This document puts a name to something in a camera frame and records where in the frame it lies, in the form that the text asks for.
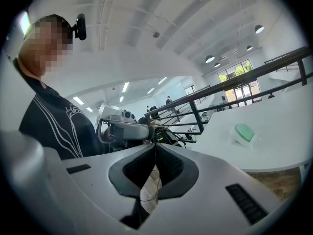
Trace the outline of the green round object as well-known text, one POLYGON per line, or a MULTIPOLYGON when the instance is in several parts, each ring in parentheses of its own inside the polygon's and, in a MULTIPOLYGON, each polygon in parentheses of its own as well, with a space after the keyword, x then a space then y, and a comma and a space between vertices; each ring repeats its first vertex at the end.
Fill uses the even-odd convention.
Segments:
POLYGON ((254 135, 255 132, 246 124, 244 123, 239 123, 235 126, 236 133, 245 141, 250 142, 254 135))

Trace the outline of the large glass window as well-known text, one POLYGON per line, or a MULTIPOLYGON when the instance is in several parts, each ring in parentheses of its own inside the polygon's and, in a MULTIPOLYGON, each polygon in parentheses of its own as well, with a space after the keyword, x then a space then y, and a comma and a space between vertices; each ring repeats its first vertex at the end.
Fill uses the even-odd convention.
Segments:
POLYGON ((249 59, 246 59, 242 62, 239 62, 221 72, 218 73, 218 77, 221 82, 225 82, 234 77, 245 74, 249 71, 253 70, 253 66, 249 59))

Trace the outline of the glass entrance door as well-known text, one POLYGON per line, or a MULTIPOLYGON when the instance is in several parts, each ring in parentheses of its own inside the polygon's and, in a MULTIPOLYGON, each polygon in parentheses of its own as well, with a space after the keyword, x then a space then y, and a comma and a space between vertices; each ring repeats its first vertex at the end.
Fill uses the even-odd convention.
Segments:
MULTIPOLYGON (((258 84, 257 80, 252 81, 248 84, 244 84, 242 86, 236 87, 234 89, 230 89, 228 91, 225 91, 225 95, 226 95, 228 102, 240 100, 240 99, 250 97, 250 96, 253 96, 253 95, 259 94, 259 93, 260 93, 260 88, 259 88, 259 84, 258 84)), ((232 104, 231 108, 242 107, 242 106, 250 105, 252 103, 256 103, 256 102, 260 102, 260 101, 262 101, 262 98, 257 97, 255 99, 250 99, 247 101, 232 104)))

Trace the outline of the person's left hand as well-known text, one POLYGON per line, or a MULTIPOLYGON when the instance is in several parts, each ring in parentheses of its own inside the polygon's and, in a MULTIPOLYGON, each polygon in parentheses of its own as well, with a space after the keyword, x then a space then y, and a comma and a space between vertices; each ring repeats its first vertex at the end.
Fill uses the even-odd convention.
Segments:
POLYGON ((104 131, 101 131, 100 141, 103 143, 113 142, 113 137, 111 136, 110 127, 107 127, 104 131))

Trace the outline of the cluster of ceiling light panels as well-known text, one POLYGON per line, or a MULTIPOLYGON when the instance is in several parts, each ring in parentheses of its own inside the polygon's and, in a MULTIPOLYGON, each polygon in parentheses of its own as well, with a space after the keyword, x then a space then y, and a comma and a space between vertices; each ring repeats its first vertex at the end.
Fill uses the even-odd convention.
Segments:
POLYGON ((125 82, 111 87, 100 88, 84 94, 78 94, 70 100, 88 112, 96 111, 103 102, 118 106, 150 96, 158 89, 167 77, 125 82))

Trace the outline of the white table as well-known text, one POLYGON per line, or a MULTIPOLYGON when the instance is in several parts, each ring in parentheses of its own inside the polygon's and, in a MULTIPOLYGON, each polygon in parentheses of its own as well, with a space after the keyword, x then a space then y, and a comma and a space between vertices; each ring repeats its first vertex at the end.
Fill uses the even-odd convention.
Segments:
POLYGON ((313 160, 313 84, 272 99, 212 115, 192 150, 223 159, 245 172, 296 168, 313 160), (255 133, 247 145, 231 132, 237 124, 255 133))

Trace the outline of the open black equipment case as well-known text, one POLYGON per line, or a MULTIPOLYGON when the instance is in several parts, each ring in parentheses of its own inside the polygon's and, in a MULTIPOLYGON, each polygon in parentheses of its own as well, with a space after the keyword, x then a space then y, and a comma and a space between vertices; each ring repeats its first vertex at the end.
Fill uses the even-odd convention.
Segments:
POLYGON ((186 138, 183 138, 168 128, 154 126, 154 136, 151 139, 151 143, 162 143, 186 148, 188 143, 196 143, 196 140, 193 140, 189 134, 186 134, 186 138))

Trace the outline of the long ceiling light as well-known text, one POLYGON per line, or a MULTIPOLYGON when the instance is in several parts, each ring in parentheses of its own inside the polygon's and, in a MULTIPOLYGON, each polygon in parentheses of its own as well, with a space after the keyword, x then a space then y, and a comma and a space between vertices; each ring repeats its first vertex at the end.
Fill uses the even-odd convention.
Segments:
POLYGON ((19 17, 19 25, 22 30, 22 33, 25 35, 30 27, 29 16, 26 11, 23 11, 19 17))

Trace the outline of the black metal railing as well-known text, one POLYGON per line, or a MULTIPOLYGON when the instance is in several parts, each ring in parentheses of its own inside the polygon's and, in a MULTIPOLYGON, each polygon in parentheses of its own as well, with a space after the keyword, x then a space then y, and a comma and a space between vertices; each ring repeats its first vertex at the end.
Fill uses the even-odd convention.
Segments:
POLYGON ((179 118, 182 116, 188 116, 193 115, 195 118, 194 122, 186 122, 186 123, 177 123, 177 124, 168 124, 167 122, 163 124, 163 127, 180 127, 180 126, 192 126, 196 125, 198 126, 199 132, 181 132, 181 131, 175 131, 174 134, 176 134, 178 137, 181 135, 201 135, 204 131, 204 125, 208 123, 208 121, 203 121, 200 117, 200 113, 209 111, 209 110, 215 110, 219 108, 225 108, 227 106, 232 106, 234 104, 239 105, 241 102, 247 103, 247 101, 254 102, 256 98, 266 96, 268 94, 275 93, 277 91, 283 90, 285 88, 291 87, 295 84, 301 83, 303 86, 307 84, 307 80, 311 77, 313 77, 313 71, 310 73, 305 72, 303 59, 313 56, 313 49, 310 47, 302 47, 299 49, 296 49, 294 51, 288 52, 286 54, 280 55, 278 57, 275 57, 273 59, 270 59, 269 61, 266 61, 264 65, 262 65, 259 68, 256 68, 252 71, 249 71, 248 73, 242 74, 240 76, 237 76, 235 78, 229 79, 225 82, 219 83, 213 87, 207 87, 205 89, 198 90, 190 95, 184 96, 180 99, 175 100, 173 103, 164 105, 156 110, 153 110, 145 116, 148 116, 152 113, 158 113, 162 110, 169 109, 171 106, 179 106, 179 105, 186 105, 189 104, 191 107, 191 111, 187 113, 181 113, 175 116, 167 116, 162 117, 160 120, 163 119, 173 119, 173 118, 179 118), (288 66, 292 66, 294 63, 298 65, 298 70, 300 72, 300 78, 294 79, 284 85, 277 86, 268 90, 265 90, 263 92, 259 92, 257 94, 251 94, 250 96, 243 95, 242 98, 236 99, 234 101, 228 102, 228 103, 222 103, 216 106, 209 106, 203 109, 198 109, 195 105, 195 101, 204 97, 211 96, 213 94, 219 93, 219 92, 226 92, 230 89, 235 90, 236 88, 242 87, 243 85, 250 85, 253 81, 256 81, 257 78, 270 74, 272 72, 277 73, 277 71, 281 68, 287 68, 288 66))

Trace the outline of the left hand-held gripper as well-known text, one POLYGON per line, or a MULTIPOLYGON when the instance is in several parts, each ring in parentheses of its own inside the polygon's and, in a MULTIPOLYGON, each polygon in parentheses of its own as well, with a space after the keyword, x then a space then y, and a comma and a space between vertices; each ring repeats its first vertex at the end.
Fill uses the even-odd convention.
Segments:
MULTIPOLYGON (((99 141, 102 124, 106 124, 107 127, 113 127, 111 121, 131 122, 130 124, 124 124, 123 139, 150 140, 154 136, 155 129, 153 126, 136 124, 137 121, 135 116, 131 112, 102 102, 96 119, 96 134, 99 141)), ((126 141, 113 140, 111 143, 103 143, 101 141, 100 143, 102 144, 104 151, 120 151, 128 148, 126 141)))

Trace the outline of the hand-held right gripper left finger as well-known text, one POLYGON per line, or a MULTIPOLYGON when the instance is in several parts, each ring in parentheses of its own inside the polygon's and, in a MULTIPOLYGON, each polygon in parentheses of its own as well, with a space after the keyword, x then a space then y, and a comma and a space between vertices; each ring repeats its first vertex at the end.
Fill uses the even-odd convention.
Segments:
POLYGON ((113 218, 145 221, 149 217, 140 192, 156 164, 153 144, 64 160, 63 164, 82 192, 113 218))

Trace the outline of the person's black shirt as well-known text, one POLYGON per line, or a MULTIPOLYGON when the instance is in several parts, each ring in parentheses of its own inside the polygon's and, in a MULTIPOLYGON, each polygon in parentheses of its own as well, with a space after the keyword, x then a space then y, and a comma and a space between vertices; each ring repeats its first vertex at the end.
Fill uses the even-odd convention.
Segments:
POLYGON ((49 86, 21 73, 35 92, 19 131, 44 147, 55 149, 61 160, 96 156, 103 147, 89 118, 74 104, 49 86))

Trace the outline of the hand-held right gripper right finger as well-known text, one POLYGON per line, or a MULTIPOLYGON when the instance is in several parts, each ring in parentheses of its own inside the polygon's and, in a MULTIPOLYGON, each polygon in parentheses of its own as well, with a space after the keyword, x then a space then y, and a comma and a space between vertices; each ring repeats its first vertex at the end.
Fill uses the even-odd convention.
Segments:
POLYGON ((156 148, 191 160, 199 174, 183 196, 158 199, 138 229, 142 235, 252 235, 281 205, 266 186, 222 159, 167 144, 156 148))

